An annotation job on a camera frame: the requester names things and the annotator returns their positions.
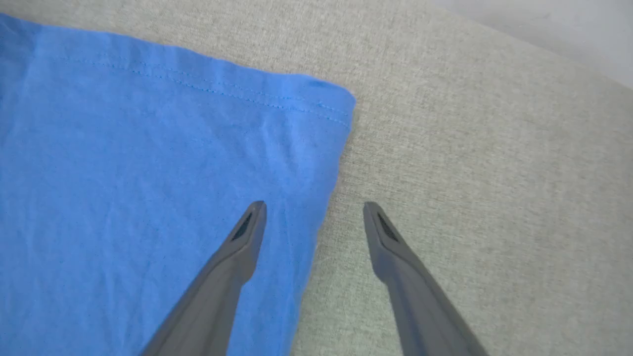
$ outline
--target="blue fabric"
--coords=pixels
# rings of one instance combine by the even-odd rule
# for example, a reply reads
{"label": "blue fabric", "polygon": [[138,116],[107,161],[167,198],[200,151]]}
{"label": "blue fabric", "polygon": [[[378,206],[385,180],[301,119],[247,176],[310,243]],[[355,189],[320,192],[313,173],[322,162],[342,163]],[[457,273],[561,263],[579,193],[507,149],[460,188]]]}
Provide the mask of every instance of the blue fabric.
{"label": "blue fabric", "polygon": [[133,355],[254,200],[229,355],[288,354],[354,98],[0,15],[0,355]]}

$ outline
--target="blue cloth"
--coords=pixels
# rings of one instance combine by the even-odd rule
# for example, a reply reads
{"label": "blue cloth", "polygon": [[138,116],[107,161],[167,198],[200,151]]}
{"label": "blue cloth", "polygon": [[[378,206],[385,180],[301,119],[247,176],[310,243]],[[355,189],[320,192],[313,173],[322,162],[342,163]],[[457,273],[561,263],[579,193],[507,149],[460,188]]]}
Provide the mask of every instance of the blue cloth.
{"label": "blue cloth", "polygon": [[140,352],[254,200],[229,355],[285,355],[354,98],[0,15],[0,355]]}

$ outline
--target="gray carpet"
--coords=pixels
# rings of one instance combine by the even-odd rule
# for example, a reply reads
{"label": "gray carpet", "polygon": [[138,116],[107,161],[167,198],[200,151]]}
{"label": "gray carpet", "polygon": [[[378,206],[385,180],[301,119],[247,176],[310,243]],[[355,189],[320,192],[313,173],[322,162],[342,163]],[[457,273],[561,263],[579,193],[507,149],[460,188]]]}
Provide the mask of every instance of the gray carpet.
{"label": "gray carpet", "polygon": [[340,84],[358,99],[294,355],[396,355],[362,203],[491,355],[633,350],[633,92],[419,0],[0,0]]}

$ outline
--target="folded blue garment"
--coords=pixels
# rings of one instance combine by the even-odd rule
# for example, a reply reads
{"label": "folded blue garment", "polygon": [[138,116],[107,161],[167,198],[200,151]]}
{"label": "folded blue garment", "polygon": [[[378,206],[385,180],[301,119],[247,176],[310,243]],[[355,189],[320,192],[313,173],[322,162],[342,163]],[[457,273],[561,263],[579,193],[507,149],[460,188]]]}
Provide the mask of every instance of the folded blue garment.
{"label": "folded blue garment", "polygon": [[0,15],[0,355],[134,355],[254,200],[229,355],[287,355],[354,98]]}

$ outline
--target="blue stitched seam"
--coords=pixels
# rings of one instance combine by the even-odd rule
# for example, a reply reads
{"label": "blue stitched seam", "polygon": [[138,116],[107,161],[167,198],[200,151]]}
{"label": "blue stitched seam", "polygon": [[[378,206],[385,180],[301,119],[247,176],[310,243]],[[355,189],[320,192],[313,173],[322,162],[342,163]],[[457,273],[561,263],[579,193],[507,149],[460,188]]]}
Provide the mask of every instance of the blue stitched seam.
{"label": "blue stitched seam", "polygon": [[162,66],[162,65],[154,65],[154,64],[148,64],[148,63],[143,62],[143,61],[135,61],[135,60],[131,60],[130,58],[126,58],[126,57],[121,57],[121,56],[110,56],[108,53],[97,53],[97,55],[99,55],[99,56],[108,56],[108,57],[112,57],[112,58],[117,58],[117,59],[119,59],[119,60],[129,61],[129,62],[131,62],[131,63],[137,63],[137,64],[143,65],[143,66],[145,66],[145,67],[155,67],[155,68],[160,68],[160,69],[163,69],[163,70],[167,70],[167,71],[169,71],[169,72],[173,72],[173,73],[177,73],[177,74],[186,75],[186,76],[188,76],[188,77],[192,77],[192,78],[196,78],[196,79],[201,79],[202,81],[205,81],[205,82],[210,83],[210,84],[220,84],[220,85],[223,85],[223,86],[232,86],[232,87],[238,88],[238,89],[243,90],[243,91],[251,92],[251,93],[253,93],[253,94],[258,94],[258,95],[262,95],[262,96],[268,96],[269,98],[273,98],[273,99],[289,99],[289,100],[305,101],[305,102],[306,102],[306,104],[315,105],[315,106],[318,106],[318,107],[324,108],[324,109],[326,109],[326,110],[330,110],[330,111],[333,111],[333,112],[335,112],[335,113],[339,113],[339,114],[341,114],[341,115],[343,115],[343,116],[345,116],[345,117],[349,116],[349,114],[348,114],[348,113],[346,113],[345,111],[339,110],[339,109],[337,109],[337,108],[332,108],[332,107],[329,107],[329,106],[327,106],[327,105],[323,105],[323,104],[321,104],[321,103],[314,103],[314,102],[311,102],[311,101],[306,100],[305,98],[293,98],[293,97],[290,97],[290,96],[276,96],[276,95],[267,94],[267,93],[265,93],[265,92],[255,91],[255,90],[252,90],[252,89],[248,89],[248,88],[245,88],[245,87],[241,87],[241,86],[238,86],[237,84],[233,84],[233,83],[226,83],[226,82],[213,82],[213,81],[208,80],[208,79],[205,79],[204,77],[201,77],[201,76],[199,76],[199,75],[193,75],[193,74],[190,74],[190,73],[187,73],[187,72],[181,72],[181,71],[179,71],[179,70],[175,70],[175,69],[172,69],[172,68],[168,68],[168,67],[165,67],[165,66]]}
{"label": "blue stitched seam", "polygon": [[212,90],[212,89],[196,87],[196,86],[194,86],[194,85],[192,85],[190,83],[185,83],[185,82],[182,82],[182,81],[174,79],[174,78],[163,77],[161,75],[151,75],[149,73],[143,73],[143,72],[140,72],[138,70],[132,70],[132,69],[125,68],[125,67],[118,67],[118,66],[116,66],[114,64],[111,64],[111,63],[97,63],[97,62],[86,61],[86,60],[76,60],[76,59],[73,59],[73,58],[54,57],[54,56],[49,56],[49,57],[44,57],[44,58],[49,58],[49,59],[52,59],[52,60],[57,59],[57,60],[65,60],[65,61],[70,61],[70,62],[85,63],[85,64],[90,64],[90,65],[101,65],[101,66],[104,66],[104,67],[112,67],[114,69],[125,70],[125,71],[128,71],[128,72],[140,74],[140,75],[143,75],[145,77],[154,77],[154,78],[159,78],[159,79],[168,79],[168,80],[171,80],[172,82],[176,82],[176,83],[178,83],[180,85],[183,85],[183,86],[186,86],[186,87],[190,87],[190,88],[197,89],[197,90],[200,90],[200,91],[210,92],[210,93],[213,93],[213,94],[229,96],[231,98],[235,98],[235,99],[239,99],[239,100],[243,100],[243,101],[248,101],[248,102],[254,103],[254,104],[259,104],[259,105],[263,105],[263,106],[269,106],[271,108],[276,108],[276,109],[280,109],[280,110],[292,110],[292,111],[299,111],[299,112],[302,112],[302,113],[310,113],[310,114],[312,114],[314,116],[322,117],[322,118],[324,118],[326,120],[330,120],[330,121],[335,122],[335,123],[337,123],[339,125],[342,125],[343,127],[345,127],[348,130],[350,129],[350,126],[348,124],[346,124],[345,122],[343,122],[343,121],[337,120],[337,119],[329,117],[329,116],[325,116],[325,115],[321,115],[321,114],[315,113],[315,112],[313,112],[311,110],[304,110],[304,109],[294,108],[294,107],[291,107],[291,106],[280,106],[280,105],[268,104],[268,103],[264,103],[264,102],[261,102],[261,101],[245,98],[245,97],[242,97],[242,96],[237,96],[237,95],[233,95],[233,94],[227,94],[225,92],[215,91],[215,90]]}

